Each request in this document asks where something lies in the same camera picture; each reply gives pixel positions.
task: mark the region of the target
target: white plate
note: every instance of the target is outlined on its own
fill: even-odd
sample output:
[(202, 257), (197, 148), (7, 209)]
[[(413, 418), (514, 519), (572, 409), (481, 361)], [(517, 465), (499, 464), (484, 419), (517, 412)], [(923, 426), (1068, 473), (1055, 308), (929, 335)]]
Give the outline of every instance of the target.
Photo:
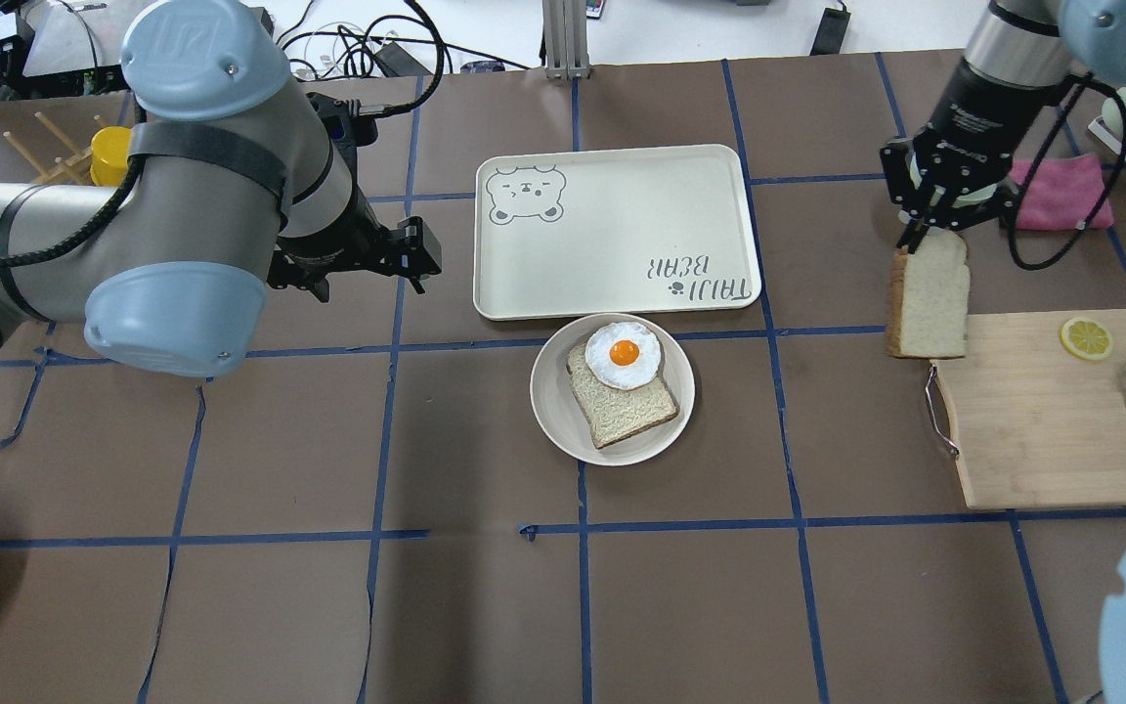
[[(671, 398), (676, 398), (679, 412), (669, 422), (652, 427), (645, 433), (629, 437), (628, 440), (598, 449), (593, 446), (593, 436), (589, 433), (589, 421), (584, 419), (581, 407), (572, 395), (571, 377), (566, 373), (566, 356), (578, 342), (589, 339), (595, 330), (616, 321), (638, 322), (656, 335), (663, 347), (663, 382)], [(642, 463), (660, 454), (680, 436), (689, 422), (689, 415), (692, 413), (692, 366), (689, 366), (685, 349), (680, 349), (680, 344), (661, 327), (623, 313), (584, 317), (554, 333), (537, 354), (528, 390), (533, 402), (533, 415), (537, 416), (537, 422), (554, 445), (577, 460), (608, 467)]]
[(491, 320), (744, 308), (762, 293), (722, 144), (497, 157), (477, 170), (472, 302)]

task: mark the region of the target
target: egg white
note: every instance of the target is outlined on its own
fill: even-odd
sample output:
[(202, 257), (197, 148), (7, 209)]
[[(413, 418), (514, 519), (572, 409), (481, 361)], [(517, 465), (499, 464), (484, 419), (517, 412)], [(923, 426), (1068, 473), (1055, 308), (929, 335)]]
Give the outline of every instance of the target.
[[(611, 362), (611, 347), (620, 339), (631, 340), (640, 349), (637, 359), (631, 365), (620, 366)], [(620, 321), (598, 329), (589, 338), (584, 346), (584, 360), (601, 383), (631, 391), (654, 380), (663, 362), (663, 348), (647, 327)]]

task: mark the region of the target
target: round plate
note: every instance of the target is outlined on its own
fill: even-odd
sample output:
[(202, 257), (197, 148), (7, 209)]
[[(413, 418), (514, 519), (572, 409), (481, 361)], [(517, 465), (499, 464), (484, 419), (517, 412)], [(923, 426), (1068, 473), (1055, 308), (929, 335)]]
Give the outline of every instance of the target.
[[(656, 335), (663, 347), (663, 381), (671, 398), (676, 398), (679, 412), (669, 422), (652, 427), (645, 433), (629, 437), (628, 440), (617, 442), (605, 449), (597, 449), (589, 433), (589, 421), (584, 419), (581, 407), (572, 395), (571, 375), (566, 373), (566, 354), (582, 339), (589, 339), (595, 330), (617, 321), (637, 322)], [(537, 354), (528, 390), (533, 402), (533, 415), (537, 416), (537, 422), (554, 445), (577, 460), (608, 467), (642, 463), (660, 454), (680, 436), (685, 424), (689, 422), (689, 415), (692, 413), (692, 367), (685, 356), (685, 349), (680, 349), (680, 344), (661, 327), (637, 315), (623, 315), (623, 313), (584, 317), (555, 332)]]

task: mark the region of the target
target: cutting board handle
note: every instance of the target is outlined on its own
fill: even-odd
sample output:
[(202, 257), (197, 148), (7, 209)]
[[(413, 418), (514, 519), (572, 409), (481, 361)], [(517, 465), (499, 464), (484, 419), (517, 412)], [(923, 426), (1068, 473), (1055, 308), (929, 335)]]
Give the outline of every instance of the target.
[(950, 456), (958, 457), (958, 444), (951, 440), (950, 436), (946, 435), (941, 429), (941, 420), (937, 419), (937, 407), (932, 402), (932, 387), (936, 386), (937, 391), (941, 393), (941, 398), (945, 398), (945, 390), (941, 389), (941, 380), (937, 375), (937, 366), (935, 364), (929, 364), (929, 380), (923, 384), (923, 401), (929, 407), (929, 418), (932, 419), (932, 429), (937, 434), (937, 437), (941, 438), (948, 446), (948, 452)]

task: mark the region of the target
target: wooden peg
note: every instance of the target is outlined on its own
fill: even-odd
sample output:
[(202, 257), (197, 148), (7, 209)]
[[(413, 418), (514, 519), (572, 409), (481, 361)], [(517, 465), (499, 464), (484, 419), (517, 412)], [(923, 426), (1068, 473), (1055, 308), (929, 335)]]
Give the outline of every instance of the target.
[(24, 157), (25, 161), (28, 161), (28, 163), (33, 164), (33, 168), (37, 169), (37, 175), (50, 173), (48, 170), (41, 164), (41, 161), (33, 155), (33, 152), (29, 152), (24, 144), (20, 144), (16, 137), (12, 137), (10, 132), (5, 132), (3, 139), (8, 140), (8, 144), (15, 148), (15, 151), (19, 152), (19, 155)]
[(68, 178), (72, 179), (72, 182), (84, 184), (86, 179), (81, 178), (80, 173), (77, 173), (77, 169), (68, 164), (68, 161), (63, 160), (63, 157), (55, 157), (55, 166), (63, 170), (68, 175)]
[(71, 137), (68, 137), (66, 134), (63, 134), (63, 130), (59, 130), (59, 125), (51, 122), (50, 117), (42, 115), (41, 110), (34, 113), (33, 116), (37, 117), (37, 122), (43, 124), (43, 126), (45, 126), (46, 130), (50, 130), (50, 134), (54, 134), (55, 139), (60, 140), (60, 142), (63, 142), (63, 146), (66, 146), (69, 151), (72, 152), (72, 154), (80, 154), (81, 148), (77, 146), (77, 143), (72, 142)]

